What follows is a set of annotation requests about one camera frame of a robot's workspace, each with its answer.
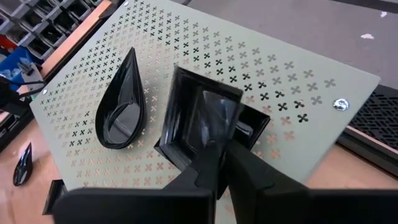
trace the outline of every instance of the wooden surface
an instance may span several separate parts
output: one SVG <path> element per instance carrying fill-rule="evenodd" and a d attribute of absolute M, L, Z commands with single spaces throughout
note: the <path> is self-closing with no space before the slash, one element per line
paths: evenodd
<path fill-rule="evenodd" d="M 80 27 L 43 64 L 46 76 L 56 63 L 73 47 L 109 6 L 104 1 Z M 12 174 L 20 154 L 28 143 L 33 145 L 34 171 L 28 183 L 14 187 Z M 45 199 L 53 179 L 60 179 L 58 170 L 43 134 L 35 120 L 0 153 L 0 223 L 52 223 L 51 216 L 42 216 Z M 352 155 L 333 146 L 319 168 L 308 180 L 311 188 L 372 188 L 398 189 L 398 181 Z"/>

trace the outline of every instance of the metal screw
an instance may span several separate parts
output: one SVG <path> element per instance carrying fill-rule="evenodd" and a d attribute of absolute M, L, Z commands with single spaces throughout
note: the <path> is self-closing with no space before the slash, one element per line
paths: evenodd
<path fill-rule="evenodd" d="M 346 99 L 340 98 L 333 102 L 333 107 L 338 111 L 346 111 L 349 108 L 349 102 Z"/>

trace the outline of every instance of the black teardrop-shaped part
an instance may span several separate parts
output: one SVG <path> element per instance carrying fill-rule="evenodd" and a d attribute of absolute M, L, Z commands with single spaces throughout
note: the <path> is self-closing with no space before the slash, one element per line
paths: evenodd
<path fill-rule="evenodd" d="M 29 143 L 15 167 L 14 178 L 12 179 L 13 184 L 15 186 L 20 186 L 26 183 L 29 177 L 32 175 L 32 171 L 32 143 Z"/>
<path fill-rule="evenodd" d="M 95 117 L 99 142 L 123 149 L 140 135 L 146 123 L 146 103 L 134 48 L 131 48 L 105 91 Z"/>

